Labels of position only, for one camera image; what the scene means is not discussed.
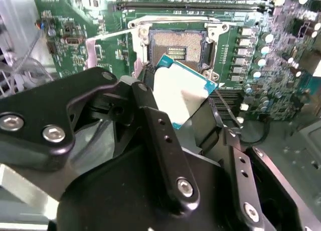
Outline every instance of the black plastic arm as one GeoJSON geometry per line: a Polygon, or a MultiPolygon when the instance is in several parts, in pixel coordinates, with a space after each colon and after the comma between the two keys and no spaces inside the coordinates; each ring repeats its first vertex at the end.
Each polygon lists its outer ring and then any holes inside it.
{"type": "Polygon", "coordinates": [[[74,146],[78,119],[107,118],[125,127],[126,143],[133,138],[127,130],[131,134],[140,130],[166,205],[177,215],[192,212],[200,201],[199,189],[169,117],[158,110],[149,87],[131,81],[118,82],[104,69],[92,68],[1,100],[0,115],[19,116],[24,125],[16,131],[0,131],[0,163],[60,169],[74,146]],[[49,137],[47,127],[55,132],[49,137]]]}

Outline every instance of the chip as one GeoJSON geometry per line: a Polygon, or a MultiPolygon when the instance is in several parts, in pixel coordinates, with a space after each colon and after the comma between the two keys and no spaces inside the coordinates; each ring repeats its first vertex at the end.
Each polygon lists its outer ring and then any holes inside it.
{"type": "Polygon", "coordinates": [[[241,47],[248,47],[251,44],[251,39],[240,39],[239,46],[241,47]]]}
{"type": "Polygon", "coordinates": [[[231,76],[231,81],[232,82],[239,82],[240,81],[240,76],[231,76]]]}
{"type": "Polygon", "coordinates": [[[233,73],[241,73],[243,71],[243,67],[233,67],[233,73]]]}
{"type": "Polygon", "coordinates": [[[242,36],[251,36],[252,34],[253,34],[253,31],[251,28],[242,28],[241,29],[242,36]]]}
{"type": "Polygon", "coordinates": [[[248,49],[247,48],[238,48],[236,50],[236,54],[239,56],[246,56],[248,53],[248,49]]]}
{"type": "Polygon", "coordinates": [[[244,65],[245,63],[245,58],[235,58],[234,59],[234,64],[236,65],[244,65]]]}

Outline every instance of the green circuit board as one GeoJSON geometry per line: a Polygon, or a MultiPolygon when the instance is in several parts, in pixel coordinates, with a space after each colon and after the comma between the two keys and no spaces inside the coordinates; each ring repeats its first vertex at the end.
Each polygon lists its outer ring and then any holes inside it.
{"type": "MultiPolygon", "coordinates": [[[[228,32],[221,34],[215,43],[213,65],[214,71],[219,75],[216,82],[222,93],[227,91],[227,99],[230,91],[243,92],[242,99],[245,98],[250,107],[242,113],[247,119],[258,119],[264,113],[270,114],[274,120],[291,119],[296,112],[295,108],[291,108],[293,92],[308,86],[306,76],[295,77],[289,71],[290,66],[281,57],[282,53],[292,55],[293,48],[297,48],[294,59],[298,62],[302,53],[310,50],[314,43],[314,39],[310,37],[294,38],[289,34],[293,18],[304,12],[296,0],[287,0],[282,6],[263,12],[258,11],[258,8],[262,5],[270,6],[271,1],[267,4],[267,0],[35,0],[35,3],[41,17],[40,22],[49,23],[55,31],[46,38],[56,70],[62,78],[84,70],[88,58],[85,46],[87,38],[127,29],[130,21],[144,16],[189,16],[216,18],[220,22],[233,23],[228,32]],[[251,34],[244,36],[243,29],[250,29],[251,34]],[[274,35],[272,43],[267,44],[262,40],[266,33],[274,35]],[[244,46],[240,44],[242,39],[246,39],[244,46]],[[262,46],[269,47],[270,52],[262,54],[262,46]],[[248,49],[248,52],[244,56],[238,56],[239,49],[248,49]],[[261,59],[265,60],[266,65],[258,64],[261,59]],[[261,77],[254,78],[254,71],[259,71],[261,77]],[[247,93],[248,86],[251,87],[251,92],[247,93]],[[262,100],[266,99],[269,102],[263,105],[262,100]]],[[[160,32],[171,30],[174,33],[206,31],[204,23],[193,22],[154,23],[150,29],[160,32]]],[[[124,34],[97,40],[97,65],[111,71],[118,78],[132,75],[136,61],[132,38],[132,34],[124,34]]],[[[231,101],[229,104],[233,107],[235,100],[228,101],[231,101]]]]}

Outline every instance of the silver screw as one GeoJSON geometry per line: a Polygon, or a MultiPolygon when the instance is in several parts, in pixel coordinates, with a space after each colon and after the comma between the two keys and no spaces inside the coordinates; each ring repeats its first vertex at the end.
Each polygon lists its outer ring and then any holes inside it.
{"type": "Polygon", "coordinates": [[[61,142],[66,137],[64,130],[58,126],[49,126],[44,129],[42,136],[49,142],[61,142]]]}
{"type": "Polygon", "coordinates": [[[143,83],[139,83],[139,88],[141,88],[143,91],[147,91],[147,87],[143,83]]]}
{"type": "Polygon", "coordinates": [[[193,187],[187,180],[179,179],[177,181],[177,187],[185,197],[191,197],[193,195],[193,187]]]}
{"type": "Polygon", "coordinates": [[[24,126],[24,121],[16,115],[6,115],[0,118],[0,128],[5,131],[15,132],[24,126]]]}
{"type": "Polygon", "coordinates": [[[102,76],[107,80],[112,80],[112,76],[108,72],[102,72],[102,76]]]}
{"type": "Polygon", "coordinates": [[[244,203],[244,210],[249,218],[253,220],[253,222],[259,222],[259,214],[251,204],[249,204],[248,202],[244,203]]]}
{"type": "Polygon", "coordinates": [[[263,156],[264,156],[263,153],[262,153],[259,149],[257,149],[256,147],[254,148],[254,151],[255,151],[260,157],[263,157],[263,156]]]}
{"type": "Polygon", "coordinates": [[[232,135],[232,137],[236,137],[236,134],[231,129],[229,129],[229,133],[232,135]]]}

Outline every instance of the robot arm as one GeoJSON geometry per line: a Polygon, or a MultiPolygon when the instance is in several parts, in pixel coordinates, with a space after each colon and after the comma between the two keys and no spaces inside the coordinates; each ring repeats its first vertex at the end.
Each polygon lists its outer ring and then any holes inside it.
{"type": "Polygon", "coordinates": [[[146,84],[102,68],[18,93],[0,105],[0,184],[49,230],[319,230],[268,156],[242,150],[208,107],[192,120],[211,127],[195,133],[211,159],[182,150],[146,84]],[[114,122],[114,158],[79,175],[74,133],[99,119],[114,122]]]}

